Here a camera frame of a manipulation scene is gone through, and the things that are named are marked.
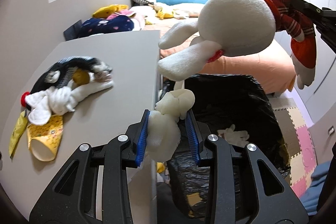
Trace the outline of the white cloth rag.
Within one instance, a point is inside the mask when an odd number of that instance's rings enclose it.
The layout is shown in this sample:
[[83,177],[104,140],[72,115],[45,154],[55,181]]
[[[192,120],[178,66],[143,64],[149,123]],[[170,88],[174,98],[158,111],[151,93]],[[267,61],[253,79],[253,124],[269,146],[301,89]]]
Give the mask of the white cloth rag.
[[91,81],[74,89],[68,86],[57,89],[50,87],[47,90],[26,96],[25,101],[31,110],[28,115],[30,123],[37,126],[46,124],[52,116],[74,112],[75,107],[89,95],[112,88],[113,80],[109,82]]

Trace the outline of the pink blanket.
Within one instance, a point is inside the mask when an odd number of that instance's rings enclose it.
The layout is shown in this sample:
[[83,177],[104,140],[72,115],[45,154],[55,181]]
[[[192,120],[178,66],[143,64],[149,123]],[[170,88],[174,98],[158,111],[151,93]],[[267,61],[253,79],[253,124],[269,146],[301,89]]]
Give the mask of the pink blanket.
[[127,16],[134,24],[133,31],[140,31],[145,27],[145,18],[141,13],[133,10],[121,10],[108,16],[107,20],[112,20],[119,16]]

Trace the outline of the yellow paper snack cup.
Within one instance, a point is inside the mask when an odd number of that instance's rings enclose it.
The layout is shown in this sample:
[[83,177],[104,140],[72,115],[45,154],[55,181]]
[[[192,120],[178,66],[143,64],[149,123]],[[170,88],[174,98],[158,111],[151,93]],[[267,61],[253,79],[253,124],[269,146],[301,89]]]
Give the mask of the yellow paper snack cup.
[[63,117],[52,115],[49,121],[27,127],[28,148],[39,161],[49,162],[56,158],[63,135]]

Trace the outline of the black trash bag bin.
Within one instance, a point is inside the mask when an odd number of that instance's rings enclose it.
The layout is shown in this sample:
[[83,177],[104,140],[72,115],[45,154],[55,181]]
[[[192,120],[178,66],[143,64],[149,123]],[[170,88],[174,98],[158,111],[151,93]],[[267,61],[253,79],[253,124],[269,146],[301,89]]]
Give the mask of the black trash bag bin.
[[[290,156],[281,129],[266,93],[252,76],[197,74],[185,80],[185,88],[195,95],[196,121],[208,125],[213,134],[231,126],[248,132],[248,141],[261,149],[283,177],[289,175]],[[202,218],[210,170],[195,164],[185,123],[178,125],[181,141],[167,162],[173,202],[185,216]]]

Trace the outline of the yellow duck plush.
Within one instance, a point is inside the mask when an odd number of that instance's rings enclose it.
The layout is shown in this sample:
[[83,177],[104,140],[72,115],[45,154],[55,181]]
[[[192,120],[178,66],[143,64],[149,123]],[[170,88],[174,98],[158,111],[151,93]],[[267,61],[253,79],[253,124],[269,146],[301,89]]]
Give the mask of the yellow duck plush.
[[171,11],[171,10],[161,9],[161,10],[157,11],[156,17],[159,18],[160,20],[170,19],[170,18],[174,17],[174,12]]

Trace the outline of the orange bed cover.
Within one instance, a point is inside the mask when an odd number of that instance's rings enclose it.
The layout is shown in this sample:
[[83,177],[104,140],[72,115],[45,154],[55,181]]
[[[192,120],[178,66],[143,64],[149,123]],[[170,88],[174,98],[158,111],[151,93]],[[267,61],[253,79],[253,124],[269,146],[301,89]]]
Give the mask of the orange bed cover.
[[296,79],[294,65],[288,53],[276,40],[265,50],[247,56],[222,56],[205,65],[201,74],[250,75],[266,94],[291,92]]

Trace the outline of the colourful foam floor mat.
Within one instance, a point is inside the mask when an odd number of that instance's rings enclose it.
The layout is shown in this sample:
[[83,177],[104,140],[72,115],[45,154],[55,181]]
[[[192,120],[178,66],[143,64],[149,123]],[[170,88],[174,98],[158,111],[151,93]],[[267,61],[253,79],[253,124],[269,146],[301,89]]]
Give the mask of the colourful foam floor mat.
[[317,166],[310,132],[293,98],[270,98],[269,101],[289,153],[290,173],[285,180],[301,197],[309,188]]

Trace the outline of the red pompom ball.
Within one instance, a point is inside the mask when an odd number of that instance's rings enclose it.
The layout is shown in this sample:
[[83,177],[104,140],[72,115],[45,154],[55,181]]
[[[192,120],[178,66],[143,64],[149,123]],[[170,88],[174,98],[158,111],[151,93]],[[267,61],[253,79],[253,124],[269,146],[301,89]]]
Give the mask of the red pompom ball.
[[24,92],[22,95],[21,95],[21,99],[20,99],[20,103],[21,103],[21,106],[23,108],[26,108],[27,106],[27,103],[26,103],[26,97],[30,94],[30,92]]

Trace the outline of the white bunny plush toy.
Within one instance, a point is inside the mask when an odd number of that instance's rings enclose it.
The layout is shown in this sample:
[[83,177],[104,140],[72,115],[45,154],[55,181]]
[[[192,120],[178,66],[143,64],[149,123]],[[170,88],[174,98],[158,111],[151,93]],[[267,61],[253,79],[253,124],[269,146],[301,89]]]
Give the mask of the white bunny plush toy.
[[276,32],[286,31],[297,86],[310,86],[317,43],[315,24],[304,7],[303,0],[208,0],[198,19],[178,22],[160,38],[159,48],[168,50],[198,34],[189,47],[159,60],[159,73],[183,81],[221,56],[259,53],[270,46]]

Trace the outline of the black wall socket panel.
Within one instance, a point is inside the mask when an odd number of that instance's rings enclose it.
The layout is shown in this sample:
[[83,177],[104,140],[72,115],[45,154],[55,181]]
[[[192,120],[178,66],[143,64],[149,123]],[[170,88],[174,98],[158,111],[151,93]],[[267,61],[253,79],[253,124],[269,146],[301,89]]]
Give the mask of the black wall socket panel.
[[77,39],[79,37],[79,31],[80,31],[81,25],[82,25],[82,20],[78,20],[75,24],[68,27],[63,32],[65,41]]

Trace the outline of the yellow plush pillow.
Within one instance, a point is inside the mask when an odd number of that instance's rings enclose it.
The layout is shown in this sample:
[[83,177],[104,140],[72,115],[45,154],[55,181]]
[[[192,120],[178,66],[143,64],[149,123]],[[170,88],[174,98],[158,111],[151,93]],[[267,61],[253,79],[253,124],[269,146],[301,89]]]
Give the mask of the yellow plush pillow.
[[119,12],[121,10],[126,10],[128,9],[129,6],[128,5],[123,5],[123,4],[116,4],[116,5],[109,5],[109,6],[105,6],[102,7],[100,9],[98,9],[97,11],[95,11],[92,14],[93,18],[108,18],[108,16],[114,14],[115,12]]

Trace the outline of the blue fish plush toy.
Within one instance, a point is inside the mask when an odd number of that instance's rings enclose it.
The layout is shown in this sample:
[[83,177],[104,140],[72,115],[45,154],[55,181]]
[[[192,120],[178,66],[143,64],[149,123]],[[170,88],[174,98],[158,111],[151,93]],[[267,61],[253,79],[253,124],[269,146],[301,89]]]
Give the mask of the blue fish plush toy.
[[93,75],[95,81],[102,83],[106,88],[110,88],[114,85],[111,77],[112,70],[112,67],[96,57],[65,57],[49,67],[38,78],[30,93],[45,91],[50,87],[60,89],[68,86],[71,80],[74,81],[74,75],[77,71],[87,74],[88,81],[91,80],[90,76]]

